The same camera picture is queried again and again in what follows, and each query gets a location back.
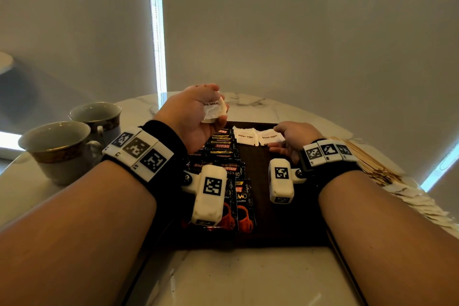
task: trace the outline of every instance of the bright light strip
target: bright light strip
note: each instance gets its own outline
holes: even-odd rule
[[[24,149],[17,144],[20,137],[20,134],[0,132],[0,148],[24,151]]]
[[[429,192],[437,181],[445,174],[451,166],[459,159],[459,143],[446,155],[446,157],[437,165],[427,179],[421,184],[425,192]]]
[[[164,54],[163,0],[150,0],[152,9],[153,46],[155,56],[156,91],[158,108],[167,99],[166,56]]]

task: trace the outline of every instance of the stack of wooden stirrers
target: stack of wooden stirrers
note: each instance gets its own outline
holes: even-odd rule
[[[338,137],[329,137],[330,139],[341,140],[346,143],[351,152],[360,160],[359,166],[368,174],[379,186],[392,184],[394,181],[402,182],[401,177],[392,170],[386,168],[382,163],[363,151],[353,142]]]

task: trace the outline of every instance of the forearm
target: forearm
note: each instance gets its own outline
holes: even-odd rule
[[[319,205],[370,305],[459,305],[459,240],[360,171],[329,182]]]
[[[143,185],[102,162],[0,232],[0,304],[111,304],[155,210]]]

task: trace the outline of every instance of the left hand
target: left hand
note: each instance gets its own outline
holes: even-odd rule
[[[184,89],[170,97],[153,118],[167,124],[185,144],[188,153],[198,151],[204,143],[219,129],[226,125],[227,116],[223,115],[213,124],[202,123],[204,103],[224,99],[216,84],[196,85]]]

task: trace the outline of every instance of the right hand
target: right hand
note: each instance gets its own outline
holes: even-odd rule
[[[317,128],[307,122],[283,121],[275,126],[274,130],[284,136],[285,142],[269,143],[269,151],[289,157],[293,164],[300,160],[299,151],[304,145],[324,137]]]

